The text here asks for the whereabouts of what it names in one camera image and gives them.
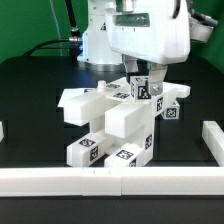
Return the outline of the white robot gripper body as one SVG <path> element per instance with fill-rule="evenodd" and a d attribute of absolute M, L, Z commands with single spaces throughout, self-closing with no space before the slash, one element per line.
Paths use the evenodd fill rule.
<path fill-rule="evenodd" d="M 113 51 L 158 64 L 184 62 L 190 40 L 206 42 L 214 28 L 186 0 L 110 0 L 105 20 Z"/>

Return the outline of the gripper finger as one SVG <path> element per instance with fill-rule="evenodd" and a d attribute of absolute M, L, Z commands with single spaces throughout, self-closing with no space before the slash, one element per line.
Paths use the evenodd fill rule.
<path fill-rule="evenodd" d="M 163 80 L 167 73 L 167 65 L 152 63 L 148 76 L 148 87 L 151 95 L 160 95 L 163 92 Z"/>
<path fill-rule="evenodd" d="M 131 56 L 123 55 L 123 63 L 126 70 L 126 79 L 136 76 L 139 73 L 137 59 Z"/>

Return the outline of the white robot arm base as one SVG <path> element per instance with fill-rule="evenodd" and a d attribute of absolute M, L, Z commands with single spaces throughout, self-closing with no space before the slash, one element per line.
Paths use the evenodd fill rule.
<path fill-rule="evenodd" d="M 105 24 L 105 4 L 111 1 L 118 12 L 133 12 L 134 0 L 88 0 L 88 27 L 82 35 L 83 51 L 77 57 L 82 68 L 117 71 L 124 67 L 123 55 L 111 50 Z"/>

